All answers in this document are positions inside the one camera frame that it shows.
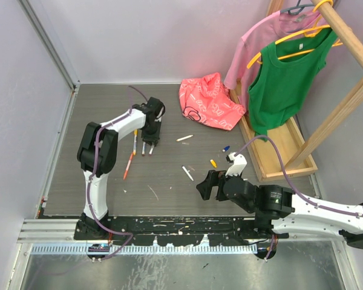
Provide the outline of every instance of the clothing tag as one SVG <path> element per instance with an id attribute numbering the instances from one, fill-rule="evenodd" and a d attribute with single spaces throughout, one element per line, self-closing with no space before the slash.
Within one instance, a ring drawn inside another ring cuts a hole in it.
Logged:
<path id="1" fill-rule="evenodd" d="M 295 20 L 295 22 L 301 22 L 301 21 L 303 21 L 304 20 L 304 18 L 305 17 L 307 17 L 307 15 L 306 14 L 303 14 L 303 15 L 300 15 L 296 20 Z"/>

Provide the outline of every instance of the white wall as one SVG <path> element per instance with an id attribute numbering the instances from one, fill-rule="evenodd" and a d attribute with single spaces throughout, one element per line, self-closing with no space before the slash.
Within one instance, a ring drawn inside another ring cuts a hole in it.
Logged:
<path id="1" fill-rule="evenodd" d="M 0 289 L 33 218 L 70 90 L 20 5 L 0 0 Z"/>
<path id="2" fill-rule="evenodd" d="M 363 42 L 363 0 L 340 1 L 336 11 Z M 363 76 L 345 46 L 332 48 L 300 113 L 309 136 Z M 345 204 L 363 202 L 363 104 L 313 153 L 323 197 Z M 363 251 L 350 249 L 363 284 Z"/>
<path id="3" fill-rule="evenodd" d="M 269 0 L 39 2 L 81 83 L 134 83 L 224 77 Z"/>

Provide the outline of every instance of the clothes hanger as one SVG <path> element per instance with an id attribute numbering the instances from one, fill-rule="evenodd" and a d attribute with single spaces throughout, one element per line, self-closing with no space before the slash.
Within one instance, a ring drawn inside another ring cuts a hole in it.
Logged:
<path id="1" fill-rule="evenodd" d="M 282 9 L 280 11 L 280 13 L 288 12 L 289 15 L 299 15 L 304 10 L 304 8 L 306 8 L 306 7 L 313 7 L 314 6 L 313 4 L 303 4 L 303 5 L 300 5 L 300 3 L 301 3 L 301 0 L 298 0 L 296 6 L 290 7 L 290 8 L 286 8 L 286 9 Z"/>
<path id="2" fill-rule="evenodd" d="M 313 12 L 315 12 L 321 4 L 325 3 L 325 2 L 329 2 L 331 3 L 331 5 L 333 4 L 333 0 L 323 0 L 321 2 L 319 2 L 318 5 L 315 6 L 315 8 L 313 9 Z M 304 34 L 306 37 L 315 37 L 322 29 L 325 29 L 325 28 L 330 28 L 331 26 L 330 25 L 322 25 L 322 26 L 313 26 L 312 28 L 308 28 L 308 29 L 304 29 L 304 30 L 300 30 L 300 31 L 297 31 L 297 32 L 294 32 L 290 35 L 287 35 L 281 39 L 278 39 L 275 44 L 280 44 L 281 42 L 284 42 L 285 40 L 287 39 L 290 39 L 290 38 L 293 38 L 297 35 L 300 35 L 300 34 Z M 310 34 L 306 34 L 307 32 L 310 32 L 310 31 L 314 31 L 314 30 L 317 30 L 316 33 L 310 33 Z M 338 39 L 332 46 L 333 47 L 337 47 L 339 45 L 342 45 L 343 43 L 340 41 L 340 39 Z M 297 53 L 292 53 L 292 54 L 288 54 L 286 56 L 281 56 L 279 57 L 278 59 L 281 60 L 281 59 L 287 59 L 287 58 L 290 58 L 292 56 L 299 56 L 301 54 L 306 54 L 306 53 L 309 53 L 311 51 L 313 51 L 314 49 L 311 49 L 311 50 L 304 50 L 304 51 L 299 51 Z M 247 68 L 251 68 L 251 66 L 261 57 L 261 52 L 257 53 L 252 59 L 251 61 L 247 64 Z"/>

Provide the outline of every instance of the yellow marker cap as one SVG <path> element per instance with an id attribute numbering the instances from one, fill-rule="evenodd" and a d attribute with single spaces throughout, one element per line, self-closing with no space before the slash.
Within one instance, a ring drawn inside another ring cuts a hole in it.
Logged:
<path id="1" fill-rule="evenodd" d="M 214 166 L 215 168 L 217 168 L 217 164 L 215 163 L 214 160 L 210 160 L 210 162 L 211 162 L 212 166 Z"/>

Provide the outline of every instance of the wooden tray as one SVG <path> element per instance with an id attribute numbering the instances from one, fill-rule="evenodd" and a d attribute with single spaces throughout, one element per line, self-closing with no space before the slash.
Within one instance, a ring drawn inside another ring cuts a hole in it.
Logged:
<path id="1" fill-rule="evenodd" d="M 239 104 L 238 95 L 241 92 L 241 85 L 238 83 L 236 90 L 230 90 L 230 97 L 233 102 Z M 245 141 L 249 141 L 255 136 L 255 132 L 249 125 L 249 118 L 242 117 L 239 124 Z M 281 127 L 268 130 L 267 135 L 273 139 L 277 145 L 284 164 L 291 159 L 301 145 L 304 144 L 303 136 L 301 135 L 295 120 L 290 118 Z M 280 163 L 273 146 L 270 142 L 263 140 L 255 140 L 249 147 L 249 153 L 252 158 L 255 172 L 260 182 L 273 181 L 284 179 L 284 174 L 281 171 Z M 297 168 L 287 170 L 291 177 L 310 175 L 317 170 L 317 166 L 312 156 L 309 155 Z"/>

